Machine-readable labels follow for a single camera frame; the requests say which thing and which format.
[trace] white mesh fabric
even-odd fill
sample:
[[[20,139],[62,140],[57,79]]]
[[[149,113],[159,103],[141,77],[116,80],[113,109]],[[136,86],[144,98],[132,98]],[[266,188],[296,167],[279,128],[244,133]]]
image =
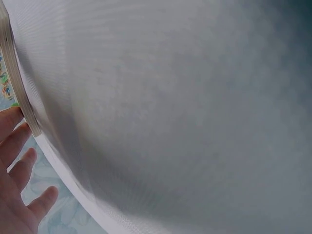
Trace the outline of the white mesh fabric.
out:
[[[308,6],[274,2],[4,1],[42,132],[110,233],[312,229]]]

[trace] hand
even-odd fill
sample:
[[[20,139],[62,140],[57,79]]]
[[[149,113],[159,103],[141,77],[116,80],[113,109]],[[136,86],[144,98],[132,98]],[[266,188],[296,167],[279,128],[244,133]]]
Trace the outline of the hand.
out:
[[[58,197],[57,188],[50,187],[28,206],[22,201],[20,193],[37,158],[32,148],[7,173],[31,135],[26,123],[13,131],[22,119],[19,107],[0,112],[0,234],[36,234],[39,223]]]

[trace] light blue fabric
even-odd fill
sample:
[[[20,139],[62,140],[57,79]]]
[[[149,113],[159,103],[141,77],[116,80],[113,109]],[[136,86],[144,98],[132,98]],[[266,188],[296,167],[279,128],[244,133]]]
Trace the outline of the light blue fabric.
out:
[[[12,103],[14,102],[0,95],[1,110],[10,107]],[[41,222],[39,234],[106,234],[66,188],[33,137],[27,141],[16,160],[31,147],[36,149],[38,159],[30,182],[22,192],[23,201],[26,204],[30,203],[51,185],[58,187],[59,190],[58,200],[48,216]]]

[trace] finger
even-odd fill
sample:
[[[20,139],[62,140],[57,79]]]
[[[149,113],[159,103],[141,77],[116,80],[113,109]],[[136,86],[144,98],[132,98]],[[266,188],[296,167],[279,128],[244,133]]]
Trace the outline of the finger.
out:
[[[58,189],[54,186],[49,187],[37,199],[33,200],[27,207],[33,212],[38,222],[47,215],[58,198]]]
[[[30,148],[9,172],[9,176],[13,179],[20,192],[25,188],[30,179],[36,159],[37,153],[35,149]]]
[[[11,134],[15,126],[22,119],[23,114],[19,107],[11,107],[0,112],[0,142]]]
[[[0,143],[0,160],[5,168],[8,168],[16,159],[30,135],[31,130],[28,124],[23,123]]]

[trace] colorful pattern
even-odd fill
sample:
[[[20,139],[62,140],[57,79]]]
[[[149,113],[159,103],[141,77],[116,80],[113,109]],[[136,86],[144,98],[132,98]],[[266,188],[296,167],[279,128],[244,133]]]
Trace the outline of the colorful pattern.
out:
[[[8,100],[12,100],[14,98],[14,92],[10,83],[9,75],[6,71],[6,66],[4,63],[1,50],[0,50],[0,84],[2,85],[2,95]]]

